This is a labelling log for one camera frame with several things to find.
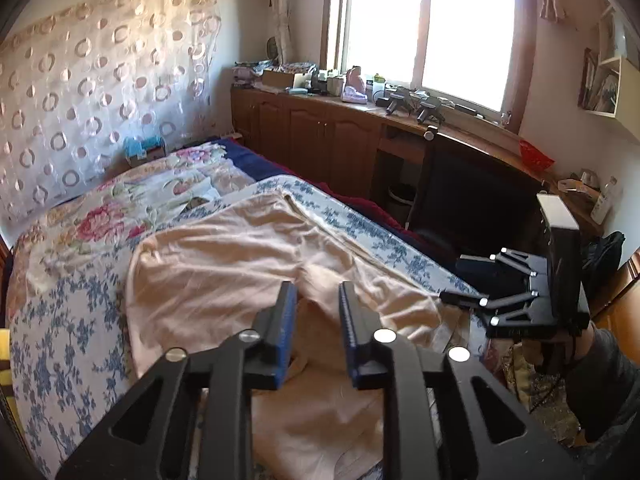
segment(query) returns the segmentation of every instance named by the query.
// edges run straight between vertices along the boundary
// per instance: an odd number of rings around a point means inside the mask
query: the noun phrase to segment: circle-patterned curtain
[[[216,0],[89,0],[0,45],[5,234],[99,184],[125,137],[197,138],[220,23]]]

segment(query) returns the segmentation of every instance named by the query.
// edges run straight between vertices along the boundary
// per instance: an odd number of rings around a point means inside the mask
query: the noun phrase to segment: hand
[[[574,354],[574,338],[569,335],[568,332],[562,330],[558,332],[551,339],[545,341],[535,341],[525,339],[522,341],[522,352],[524,358],[528,363],[534,366],[542,366],[544,363],[544,357],[542,355],[542,344],[548,343],[557,345],[564,350],[564,364],[569,364],[572,360],[579,361],[584,358],[591,349],[593,339],[595,337],[595,326],[593,322],[589,323],[589,326],[582,331],[582,333],[575,338],[575,354]]]

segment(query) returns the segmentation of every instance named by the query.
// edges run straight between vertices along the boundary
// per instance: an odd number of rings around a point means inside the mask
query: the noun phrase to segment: small box
[[[152,136],[144,140],[127,137],[124,140],[124,152],[130,167],[136,168],[166,156],[166,145],[160,136]]]
[[[311,73],[289,74],[265,70],[262,72],[262,84],[275,88],[304,88],[305,83],[311,80]]]

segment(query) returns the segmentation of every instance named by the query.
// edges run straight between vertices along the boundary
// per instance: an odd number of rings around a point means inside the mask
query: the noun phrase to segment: pink floral quilt
[[[51,209],[16,243],[7,321],[28,297],[45,294],[117,244],[252,183],[225,158],[224,146],[207,142],[129,170]]]

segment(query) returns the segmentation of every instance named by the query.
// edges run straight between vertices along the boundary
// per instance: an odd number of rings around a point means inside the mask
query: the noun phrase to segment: white wall
[[[16,20],[11,34],[30,23],[65,9],[83,0],[31,0]],[[259,60],[266,57],[269,0],[218,0],[222,28],[218,36],[217,54],[210,74],[214,84],[212,94],[212,134],[231,130],[229,87],[230,68],[235,61]]]
[[[538,20],[536,57],[520,135],[556,161],[559,175],[597,169],[610,128],[578,108],[584,49],[605,0],[564,0],[568,23]]]
[[[296,60],[320,63],[324,0],[294,0],[289,23]]]
[[[620,231],[626,240],[622,251],[625,262],[640,247],[640,146],[624,135],[613,135],[600,157],[598,174],[603,180],[610,176],[618,179],[623,195],[607,216],[607,233]]]

